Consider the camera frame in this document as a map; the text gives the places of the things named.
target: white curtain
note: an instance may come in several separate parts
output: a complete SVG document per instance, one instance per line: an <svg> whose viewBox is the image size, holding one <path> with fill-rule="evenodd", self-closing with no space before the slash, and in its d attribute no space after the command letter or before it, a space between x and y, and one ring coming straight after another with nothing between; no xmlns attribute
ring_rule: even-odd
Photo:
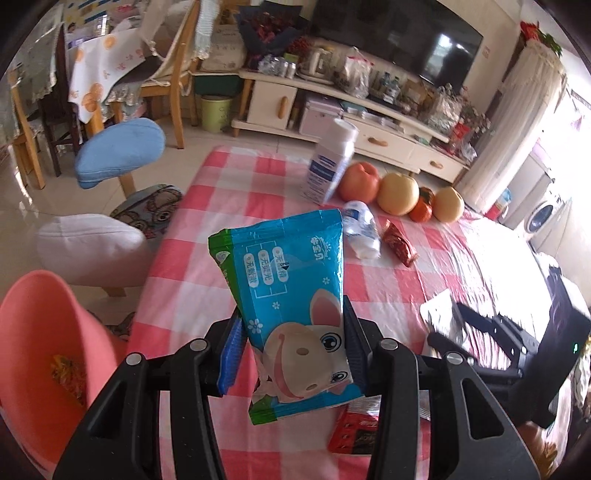
<svg viewBox="0 0 591 480"><path fill-rule="evenodd" d="M485 213L503 193L551 116L566 74L554 52L530 40L501 87L503 97L480 154L457 186L468 206Z"/></svg>

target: blue stool seat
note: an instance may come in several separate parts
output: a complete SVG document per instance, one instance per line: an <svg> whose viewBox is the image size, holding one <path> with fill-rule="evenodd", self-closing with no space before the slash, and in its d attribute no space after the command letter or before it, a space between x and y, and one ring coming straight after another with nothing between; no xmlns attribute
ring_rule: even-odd
<svg viewBox="0 0 591 480"><path fill-rule="evenodd" d="M141 230L156 251L182 199L183 192L174 185L153 185L130 195L111 217Z"/></svg>
<svg viewBox="0 0 591 480"><path fill-rule="evenodd" d="M162 129L148 118L112 125L88 140L74 169L83 189L120 177L160 158L165 147Z"/></svg>

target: cartoon cow illustration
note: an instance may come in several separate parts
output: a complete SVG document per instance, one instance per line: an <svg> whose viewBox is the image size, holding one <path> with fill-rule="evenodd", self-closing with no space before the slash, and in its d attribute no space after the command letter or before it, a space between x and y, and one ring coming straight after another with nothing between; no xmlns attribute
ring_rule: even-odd
<svg viewBox="0 0 591 480"><path fill-rule="evenodd" d="M323 288L310 302L312 325L285 322L275 328L263 351L252 348L259 372L266 372L255 395L281 403L310 398L324 390L340 394L351 383L343 338L343 309Z"/></svg>

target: apple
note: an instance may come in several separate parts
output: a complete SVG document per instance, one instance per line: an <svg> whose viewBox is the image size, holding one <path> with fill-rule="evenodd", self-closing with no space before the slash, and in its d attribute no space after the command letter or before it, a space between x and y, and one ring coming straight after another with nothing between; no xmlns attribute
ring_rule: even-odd
<svg viewBox="0 0 591 480"><path fill-rule="evenodd" d="M414 178L392 172L382 179L378 205L390 215L406 215L417 204L418 193L418 183Z"/></svg>
<svg viewBox="0 0 591 480"><path fill-rule="evenodd" d="M363 161L347 168L339 183L338 192L346 202L359 200L370 204L378 195L379 182L378 169L371 163Z"/></svg>
<svg viewBox="0 0 591 480"><path fill-rule="evenodd" d="M441 223L457 222L464 214L464 199L453 187L445 187L435 194L433 215Z"/></svg>

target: television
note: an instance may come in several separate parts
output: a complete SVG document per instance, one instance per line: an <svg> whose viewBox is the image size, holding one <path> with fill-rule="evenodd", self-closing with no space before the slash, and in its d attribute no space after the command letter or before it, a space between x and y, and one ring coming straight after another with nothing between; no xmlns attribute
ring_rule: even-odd
<svg viewBox="0 0 591 480"><path fill-rule="evenodd" d="M318 0L310 34L391 61L459 92L480 35L437 0Z"/></svg>

